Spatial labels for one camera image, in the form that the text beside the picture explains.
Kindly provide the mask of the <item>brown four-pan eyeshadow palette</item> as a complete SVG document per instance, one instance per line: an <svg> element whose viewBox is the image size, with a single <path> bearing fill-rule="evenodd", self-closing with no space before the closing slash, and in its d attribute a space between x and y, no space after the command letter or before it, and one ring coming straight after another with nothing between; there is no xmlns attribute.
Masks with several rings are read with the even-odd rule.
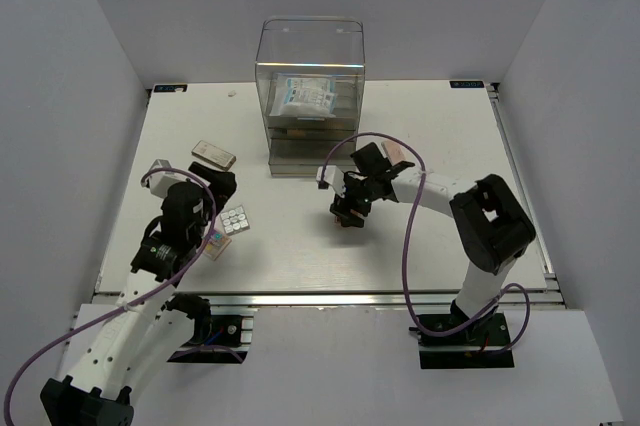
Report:
<svg viewBox="0 0 640 426"><path fill-rule="evenodd" d="M363 228L364 227L364 219L358 215L354 214L338 214L336 216L336 222L344 228L354 227L354 228Z"/></svg>

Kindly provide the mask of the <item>clear smoky makeup organizer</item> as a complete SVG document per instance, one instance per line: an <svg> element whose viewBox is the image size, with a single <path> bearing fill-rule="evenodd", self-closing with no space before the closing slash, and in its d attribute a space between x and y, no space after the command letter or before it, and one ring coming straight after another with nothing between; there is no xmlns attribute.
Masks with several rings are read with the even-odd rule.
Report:
<svg viewBox="0 0 640 426"><path fill-rule="evenodd" d="M353 167L365 87L360 21L272 16L254 72L273 176L313 177L327 157Z"/></svg>

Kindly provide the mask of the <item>white cotton pad pack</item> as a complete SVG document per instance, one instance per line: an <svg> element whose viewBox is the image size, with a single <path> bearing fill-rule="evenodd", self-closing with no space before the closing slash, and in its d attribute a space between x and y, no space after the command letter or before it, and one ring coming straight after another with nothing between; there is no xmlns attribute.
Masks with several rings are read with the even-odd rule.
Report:
<svg viewBox="0 0 640 426"><path fill-rule="evenodd" d="M294 116L333 117L336 101L335 80L331 78L310 77L309 86L313 105L297 110Z"/></svg>

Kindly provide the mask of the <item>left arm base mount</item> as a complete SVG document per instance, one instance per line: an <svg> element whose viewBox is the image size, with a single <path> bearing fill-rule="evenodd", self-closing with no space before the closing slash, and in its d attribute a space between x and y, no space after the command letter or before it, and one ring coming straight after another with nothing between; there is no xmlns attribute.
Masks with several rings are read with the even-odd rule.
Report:
<svg viewBox="0 0 640 426"><path fill-rule="evenodd" d="M200 331L168 360L176 364L241 364L252 341L254 312L214 308Z"/></svg>

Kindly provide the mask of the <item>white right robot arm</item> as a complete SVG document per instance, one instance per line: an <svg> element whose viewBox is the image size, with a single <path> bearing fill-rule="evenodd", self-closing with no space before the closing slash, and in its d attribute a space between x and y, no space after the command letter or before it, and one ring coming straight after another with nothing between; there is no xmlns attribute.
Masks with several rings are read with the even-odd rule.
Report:
<svg viewBox="0 0 640 426"><path fill-rule="evenodd" d="M324 163L316 173L331 189L331 213L343 227L361 228L378 200L426 208L453 220L469 260L463 285L451 304L453 336L472 345L488 331L491 315L507 290L515 262L536 238L534 225L505 180L495 174L466 181L437 174L421 159L409 161L399 143L386 138L351 155L344 171Z"/></svg>

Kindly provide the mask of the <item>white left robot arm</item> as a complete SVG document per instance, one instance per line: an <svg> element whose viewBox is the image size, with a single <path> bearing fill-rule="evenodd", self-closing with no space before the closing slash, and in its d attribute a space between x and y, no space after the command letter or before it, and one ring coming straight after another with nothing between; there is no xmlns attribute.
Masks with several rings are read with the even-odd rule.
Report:
<svg viewBox="0 0 640 426"><path fill-rule="evenodd" d="M217 214L236 191L233 173L192 163L185 171L159 162L142 184L161 198L147 225L115 309L78 362L40 393L53 425L129 425L143 389L182 348L208 347L217 335L207 300L178 290L204 253Z"/></svg>

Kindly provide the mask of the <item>pink slim makeup palette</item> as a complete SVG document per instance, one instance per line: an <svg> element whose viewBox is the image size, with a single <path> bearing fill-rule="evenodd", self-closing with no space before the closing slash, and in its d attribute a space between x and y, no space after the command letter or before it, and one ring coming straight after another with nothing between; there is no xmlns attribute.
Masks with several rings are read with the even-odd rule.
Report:
<svg viewBox="0 0 640 426"><path fill-rule="evenodd" d="M402 147L395 141L385 140L381 142L382 150L392 165L406 160Z"/></svg>

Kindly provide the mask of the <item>beige clear makeup compact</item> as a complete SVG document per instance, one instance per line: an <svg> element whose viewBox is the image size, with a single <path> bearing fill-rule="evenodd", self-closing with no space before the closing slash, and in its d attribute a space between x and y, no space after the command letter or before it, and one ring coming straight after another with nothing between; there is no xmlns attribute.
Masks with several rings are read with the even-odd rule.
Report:
<svg viewBox="0 0 640 426"><path fill-rule="evenodd" d="M204 140L199 141L191 150L191 154L221 170L229 170L236 162L236 156Z"/></svg>

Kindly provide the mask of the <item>grey nine-pan eyeshadow palette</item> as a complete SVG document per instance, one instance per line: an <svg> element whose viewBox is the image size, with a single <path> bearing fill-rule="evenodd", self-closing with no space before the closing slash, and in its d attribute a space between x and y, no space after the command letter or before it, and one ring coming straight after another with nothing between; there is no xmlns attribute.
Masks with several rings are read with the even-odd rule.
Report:
<svg viewBox="0 0 640 426"><path fill-rule="evenodd" d="M243 205L222 211L218 215L219 230L227 236L233 236L250 229L250 219Z"/></svg>

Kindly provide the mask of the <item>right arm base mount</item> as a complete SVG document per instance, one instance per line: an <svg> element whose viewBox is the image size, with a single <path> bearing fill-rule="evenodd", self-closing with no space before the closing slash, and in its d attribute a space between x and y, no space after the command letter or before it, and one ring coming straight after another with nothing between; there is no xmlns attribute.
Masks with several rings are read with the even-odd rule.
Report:
<svg viewBox="0 0 640 426"><path fill-rule="evenodd" d="M423 370L511 369L513 354L506 347L511 336L503 313L495 313L479 325L446 337L425 335L416 326L409 332L418 340Z"/></svg>

